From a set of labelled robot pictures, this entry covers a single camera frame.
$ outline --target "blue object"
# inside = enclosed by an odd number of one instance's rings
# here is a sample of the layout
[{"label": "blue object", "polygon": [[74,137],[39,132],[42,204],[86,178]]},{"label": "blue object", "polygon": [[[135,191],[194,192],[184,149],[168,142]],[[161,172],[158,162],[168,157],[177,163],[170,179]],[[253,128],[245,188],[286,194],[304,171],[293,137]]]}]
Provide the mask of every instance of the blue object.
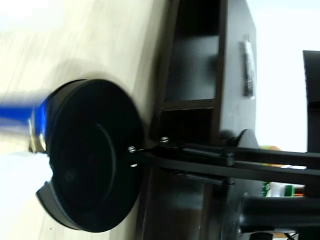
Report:
[{"label": "blue object", "polygon": [[0,105],[0,127],[26,126],[34,112],[34,130],[39,136],[46,135],[46,101],[39,106]]}]

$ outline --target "dark wooden shelf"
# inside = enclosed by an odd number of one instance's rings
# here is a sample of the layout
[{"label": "dark wooden shelf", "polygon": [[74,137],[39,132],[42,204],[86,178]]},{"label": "dark wooden shelf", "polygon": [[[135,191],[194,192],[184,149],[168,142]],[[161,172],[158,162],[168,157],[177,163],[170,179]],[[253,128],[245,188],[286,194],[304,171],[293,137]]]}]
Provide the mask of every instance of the dark wooden shelf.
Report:
[{"label": "dark wooden shelf", "polygon": [[[172,0],[165,29],[150,138],[221,146],[222,133],[255,130],[256,101],[244,96],[244,40],[256,56],[246,0]],[[224,239],[212,185],[154,168],[143,186],[137,240]]]}]

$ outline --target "bolt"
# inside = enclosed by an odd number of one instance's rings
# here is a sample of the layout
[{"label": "bolt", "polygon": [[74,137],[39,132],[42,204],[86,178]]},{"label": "bolt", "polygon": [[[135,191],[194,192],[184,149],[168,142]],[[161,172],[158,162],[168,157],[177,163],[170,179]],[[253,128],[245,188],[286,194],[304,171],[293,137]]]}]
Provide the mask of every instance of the bolt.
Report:
[{"label": "bolt", "polygon": [[167,136],[164,136],[164,137],[161,138],[160,143],[165,144],[167,142],[169,142],[169,138]]},{"label": "bolt", "polygon": [[129,153],[132,154],[136,151],[136,148],[134,146],[130,146],[130,147],[128,147],[128,151],[129,151]]}]

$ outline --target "black cylinder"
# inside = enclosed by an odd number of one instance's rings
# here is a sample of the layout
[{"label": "black cylinder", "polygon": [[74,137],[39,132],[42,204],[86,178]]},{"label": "black cylinder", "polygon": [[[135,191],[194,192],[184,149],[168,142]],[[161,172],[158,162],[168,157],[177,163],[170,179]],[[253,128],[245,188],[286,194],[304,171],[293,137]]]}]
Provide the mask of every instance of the black cylinder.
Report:
[{"label": "black cylinder", "polygon": [[320,227],[320,199],[245,197],[239,223],[243,233],[289,233]]}]

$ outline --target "black round base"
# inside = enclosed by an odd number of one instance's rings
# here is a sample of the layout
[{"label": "black round base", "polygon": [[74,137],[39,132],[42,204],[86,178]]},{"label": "black round base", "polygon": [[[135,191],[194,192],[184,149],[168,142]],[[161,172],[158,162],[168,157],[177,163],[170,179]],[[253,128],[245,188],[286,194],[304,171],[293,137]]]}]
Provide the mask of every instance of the black round base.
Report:
[{"label": "black round base", "polygon": [[127,94],[103,79],[70,82],[47,101],[47,154],[51,182],[37,193],[46,211],[66,227],[104,232],[136,202],[141,167],[124,159],[142,147],[144,131]]}]

